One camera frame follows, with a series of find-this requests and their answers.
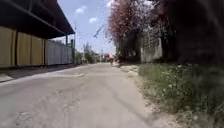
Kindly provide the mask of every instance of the weeds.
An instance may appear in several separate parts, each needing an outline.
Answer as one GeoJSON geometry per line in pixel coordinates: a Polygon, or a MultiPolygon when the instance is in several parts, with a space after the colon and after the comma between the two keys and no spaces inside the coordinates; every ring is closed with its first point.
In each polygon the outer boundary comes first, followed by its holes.
{"type": "Polygon", "coordinates": [[[220,68],[147,64],[139,74],[145,79],[144,95],[163,110],[176,113],[179,121],[211,128],[223,123],[224,73],[220,68]]]}

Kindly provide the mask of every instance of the asphalt road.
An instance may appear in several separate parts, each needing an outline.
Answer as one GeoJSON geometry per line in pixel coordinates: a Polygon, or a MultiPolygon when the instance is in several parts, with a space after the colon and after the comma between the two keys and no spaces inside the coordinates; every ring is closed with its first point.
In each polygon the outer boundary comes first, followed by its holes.
{"type": "Polygon", "coordinates": [[[152,128],[148,119],[137,86],[109,64],[0,84],[0,128],[152,128]]]}

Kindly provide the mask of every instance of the sky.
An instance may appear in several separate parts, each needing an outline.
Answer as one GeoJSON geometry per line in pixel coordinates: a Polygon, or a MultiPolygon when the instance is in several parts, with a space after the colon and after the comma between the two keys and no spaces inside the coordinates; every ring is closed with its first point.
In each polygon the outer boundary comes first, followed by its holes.
{"type": "MultiPolygon", "coordinates": [[[[97,53],[100,53],[102,49],[104,53],[115,53],[115,46],[109,43],[104,31],[107,28],[112,2],[112,0],[58,0],[69,23],[74,30],[76,28],[76,49],[78,51],[82,51],[83,44],[88,42],[97,53]],[[95,38],[96,31],[102,25],[105,27],[99,33],[98,38],[95,38]]],[[[65,42],[65,37],[57,39],[65,42]]]]}

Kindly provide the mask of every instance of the wall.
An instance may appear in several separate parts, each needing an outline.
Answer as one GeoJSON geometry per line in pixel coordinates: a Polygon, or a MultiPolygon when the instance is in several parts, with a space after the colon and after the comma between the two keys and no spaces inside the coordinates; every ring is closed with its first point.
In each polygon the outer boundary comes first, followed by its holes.
{"type": "Polygon", "coordinates": [[[152,37],[150,32],[144,32],[139,36],[141,62],[153,62],[163,56],[161,39],[152,37]]]}
{"type": "Polygon", "coordinates": [[[15,35],[15,31],[0,27],[0,68],[15,65],[15,35]]]}
{"type": "Polygon", "coordinates": [[[0,27],[0,68],[71,63],[71,47],[0,27]]]}
{"type": "Polygon", "coordinates": [[[17,40],[17,65],[31,66],[31,35],[18,33],[17,40]]]}
{"type": "Polygon", "coordinates": [[[32,36],[31,41],[31,64],[34,66],[44,65],[44,42],[43,39],[32,36]]]}
{"type": "Polygon", "coordinates": [[[46,65],[70,64],[72,61],[72,50],[69,46],[47,40],[45,50],[46,65]]]}

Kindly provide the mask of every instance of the building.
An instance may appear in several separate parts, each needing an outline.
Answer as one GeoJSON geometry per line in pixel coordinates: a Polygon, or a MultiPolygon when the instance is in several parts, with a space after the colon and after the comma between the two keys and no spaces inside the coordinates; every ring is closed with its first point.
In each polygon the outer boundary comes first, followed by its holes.
{"type": "Polygon", "coordinates": [[[64,36],[68,44],[75,34],[57,0],[1,0],[0,27],[0,68],[66,64],[74,56],[74,48],[48,43],[64,36]]]}

